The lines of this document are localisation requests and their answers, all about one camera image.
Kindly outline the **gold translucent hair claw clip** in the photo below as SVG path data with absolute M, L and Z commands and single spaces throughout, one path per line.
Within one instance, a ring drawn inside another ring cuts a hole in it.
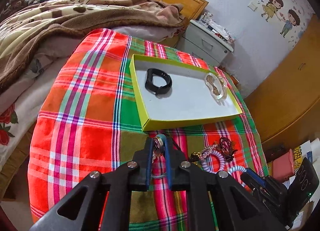
M 207 73 L 204 82 L 215 100 L 227 98 L 227 83 L 220 75 Z

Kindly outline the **gold black scrunchie charm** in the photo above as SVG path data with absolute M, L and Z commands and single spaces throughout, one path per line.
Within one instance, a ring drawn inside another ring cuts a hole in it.
M 210 145 L 205 147 L 200 152 L 193 152 L 189 157 L 189 162 L 196 163 L 196 162 L 202 161 L 206 157 L 208 157 L 214 150 L 215 150 L 215 146 Z

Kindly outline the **wooden door right side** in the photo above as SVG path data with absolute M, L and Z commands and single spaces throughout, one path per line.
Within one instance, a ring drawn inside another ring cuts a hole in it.
M 319 18 L 245 103 L 263 150 L 286 149 L 319 137 Z

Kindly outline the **red green plaid cloth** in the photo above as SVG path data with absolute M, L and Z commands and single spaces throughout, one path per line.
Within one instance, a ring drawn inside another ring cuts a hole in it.
M 220 137 L 238 151 L 226 168 L 243 165 L 268 175 L 260 136 L 233 82 L 190 54 L 151 41 L 96 29 L 75 49 L 40 109 L 30 146 L 28 183 L 33 222 L 93 170 L 109 172 L 144 147 L 130 76 L 133 54 L 210 69 L 228 79 L 242 109 L 233 120 L 164 130 L 184 154 L 200 151 Z M 129 230 L 187 230 L 184 191 L 172 192 L 155 179 L 145 193 L 132 193 Z

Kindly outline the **green shallow cardboard tray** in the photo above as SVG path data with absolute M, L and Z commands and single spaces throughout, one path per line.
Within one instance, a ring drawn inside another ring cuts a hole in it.
M 147 71 L 159 69 L 172 79 L 166 94 L 145 87 Z M 130 74 L 142 131 L 181 128 L 233 119 L 242 114 L 229 88 L 214 98 L 205 84 L 209 70 L 169 59 L 134 54 Z

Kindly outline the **black fitness band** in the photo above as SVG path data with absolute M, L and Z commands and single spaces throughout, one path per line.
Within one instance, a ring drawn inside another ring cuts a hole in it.
M 146 71 L 145 88 L 154 95 L 165 95 L 172 88 L 172 79 L 166 72 L 157 68 Z

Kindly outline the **grey two-drawer nightstand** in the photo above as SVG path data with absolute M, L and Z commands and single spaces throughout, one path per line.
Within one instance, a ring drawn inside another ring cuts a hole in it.
M 230 44 L 196 20 L 190 20 L 176 49 L 216 67 L 219 67 L 223 59 L 234 51 Z

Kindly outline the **nightstand clutter pile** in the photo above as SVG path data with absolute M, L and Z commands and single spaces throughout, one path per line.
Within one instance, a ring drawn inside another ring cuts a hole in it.
M 211 20 L 208 24 L 208 29 L 214 32 L 218 37 L 229 44 L 233 44 L 235 42 L 235 37 L 231 35 L 224 27 L 220 26 L 213 20 Z

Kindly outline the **clear glass cup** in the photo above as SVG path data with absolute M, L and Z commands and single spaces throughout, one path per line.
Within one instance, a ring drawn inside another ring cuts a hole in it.
M 205 11 L 201 17 L 199 18 L 199 22 L 202 23 L 204 26 L 208 26 L 213 19 L 212 13 Z

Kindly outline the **brown patterned fleece blanket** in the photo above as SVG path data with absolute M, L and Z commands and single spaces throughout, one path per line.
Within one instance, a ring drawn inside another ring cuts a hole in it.
M 50 0 L 1 22 L 1 92 L 27 69 L 40 42 L 54 35 L 83 38 L 98 28 L 184 27 L 180 3 L 159 0 Z

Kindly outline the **brown teddy bear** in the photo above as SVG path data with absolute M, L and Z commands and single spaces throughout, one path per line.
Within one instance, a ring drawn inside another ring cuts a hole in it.
M 4 14 L 10 14 L 17 12 L 24 7 L 27 7 L 28 2 L 27 0 L 9 0 L 9 2 L 6 4 L 6 7 L 4 9 Z

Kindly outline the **cartoon children wall sticker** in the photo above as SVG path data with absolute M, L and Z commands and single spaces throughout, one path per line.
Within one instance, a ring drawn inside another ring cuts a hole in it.
M 251 0 L 248 8 L 275 26 L 289 49 L 295 47 L 314 14 L 307 0 Z

